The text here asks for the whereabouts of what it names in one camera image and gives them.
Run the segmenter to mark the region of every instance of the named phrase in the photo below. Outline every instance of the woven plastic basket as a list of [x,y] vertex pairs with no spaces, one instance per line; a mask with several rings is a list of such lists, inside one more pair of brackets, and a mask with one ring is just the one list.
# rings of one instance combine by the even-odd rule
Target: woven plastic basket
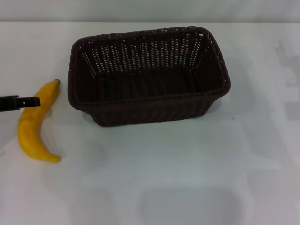
[[201,116],[229,89],[221,51],[204,28],[103,34],[72,47],[69,102],[104,127]]

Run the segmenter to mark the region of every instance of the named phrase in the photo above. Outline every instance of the brown wicker basket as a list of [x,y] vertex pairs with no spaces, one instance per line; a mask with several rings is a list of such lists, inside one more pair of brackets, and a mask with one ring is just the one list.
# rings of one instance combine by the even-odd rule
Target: brown wicker basket
[[229,89],[221,51],[204,28],[103,34],[72,47],[69,102],[104,127],[201,116]]

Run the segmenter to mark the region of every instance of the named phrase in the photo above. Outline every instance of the banana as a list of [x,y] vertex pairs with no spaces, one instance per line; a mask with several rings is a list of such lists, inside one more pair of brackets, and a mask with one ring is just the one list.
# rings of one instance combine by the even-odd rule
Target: banana
[[40,107],[25,108],[18,123],[17,136],[22,150],[36,160],[58,163],[60,156],[48,152],[40,140],[39,131],[43,118],[60,93],[60,80],[46,83],[36,94]]

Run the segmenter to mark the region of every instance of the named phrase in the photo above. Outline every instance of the rectangular basket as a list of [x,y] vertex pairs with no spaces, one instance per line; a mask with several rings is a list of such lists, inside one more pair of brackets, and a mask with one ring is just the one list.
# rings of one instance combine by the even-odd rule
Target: rectangular basket
[[103,34],[72,47],[69,102],[104,127],[201,116],[229,89],[221,51],[204,28]]

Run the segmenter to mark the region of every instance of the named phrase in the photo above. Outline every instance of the white surface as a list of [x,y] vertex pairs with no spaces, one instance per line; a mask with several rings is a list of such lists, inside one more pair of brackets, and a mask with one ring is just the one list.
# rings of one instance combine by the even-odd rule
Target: white surface
[[300,22],[298,0],[1,0],[1,21]]
[[[201,118],[114,128],[67,98],[72,44],[101,33],[197,25],[216,38],[230,92]],[[0,94],[62,92],[27,158],[0,113],[0,225],[297,225],[300,24],[0,23]]]

